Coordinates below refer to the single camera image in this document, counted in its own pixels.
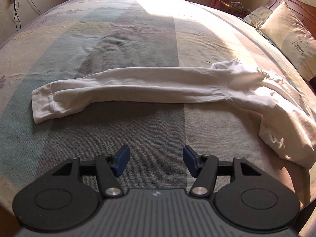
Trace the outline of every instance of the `wrinkled fabric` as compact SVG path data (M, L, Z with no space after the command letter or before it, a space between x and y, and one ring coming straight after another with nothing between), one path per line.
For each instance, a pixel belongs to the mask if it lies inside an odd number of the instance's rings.
M316 163L308 170L280 159L258 136L260 115L230 102L99 102L34 123L31 93L53 81L124 67L209 68L234 58L273 70L298 90L301 107L316 111L293 65L233 15L183 0L70 0L14 34L0 54L0 204L11 213L21 188L70 156L92 160L125 143L132 154L119 178L124 191L189 190L195 179L182 149L190 145L222 161L246 158L295 192L301 208L316 199ZM98 189L93 177L83 182ZM217 178L215 191L228 183Z
M35 123L61 118L102 101L207 103L228 101L261 114L260 138L282 159L311 168L316 123L297 92L273 71L239 60L199 67L109 69L81 79L55 81L32 92Z

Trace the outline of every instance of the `pillow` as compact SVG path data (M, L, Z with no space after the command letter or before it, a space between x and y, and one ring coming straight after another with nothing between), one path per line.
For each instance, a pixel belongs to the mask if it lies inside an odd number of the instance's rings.
M250 24L251 26L257 28L264 24L264 22L268 19L268 17L272 14L272 10L261 6L260 8L257 8L253 12L251 12L249 15L244 17L244 20Z
M307 81L316 76L316 40L286 2L274 10L259 30L268 36Z

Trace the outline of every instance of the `nightstand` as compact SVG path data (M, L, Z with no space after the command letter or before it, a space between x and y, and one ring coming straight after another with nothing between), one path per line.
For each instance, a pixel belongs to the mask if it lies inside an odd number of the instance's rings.
M244 18L249 14L248 12L243 12L243 11L235 8L234 6L232 6L229 3L223 2L221 0L217 0L217 1L221 5L221 11L227 12L229 14L232 14L232 15L234 15L236 17L240 17L240 18Z

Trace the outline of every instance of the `white long-sleeve shirt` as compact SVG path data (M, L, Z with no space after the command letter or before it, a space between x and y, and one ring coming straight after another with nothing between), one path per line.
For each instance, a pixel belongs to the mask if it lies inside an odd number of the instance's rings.
M55 81L32 91L32 108L37 124L101 101L229 101L261 114L259 136L280 158L311 168L316 161L316 123L299 97L298 91L275 72L235 59L211 68L121 68Z

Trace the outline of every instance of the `bed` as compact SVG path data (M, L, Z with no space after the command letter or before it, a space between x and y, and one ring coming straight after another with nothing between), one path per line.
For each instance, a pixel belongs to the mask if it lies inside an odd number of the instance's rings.
M293 65L227 13L183 0L70 0L39 16L0 47L0 204L12 212L21 188L68 157L90 160L126 143L124 189L188 190L194 179L182 148L190 145L220 160L246 158L292 189L303 209L316 199L316 164L308 170L280 159L258 137L260 116L228 103L111 101L33 121L31 91L52 81L122 67L210 67L234 58L275 71L316 111L315 94ZM96 188L95 179L83 180ZM220 177L215 189L227 183ZM312 225L304 236L312 236Z

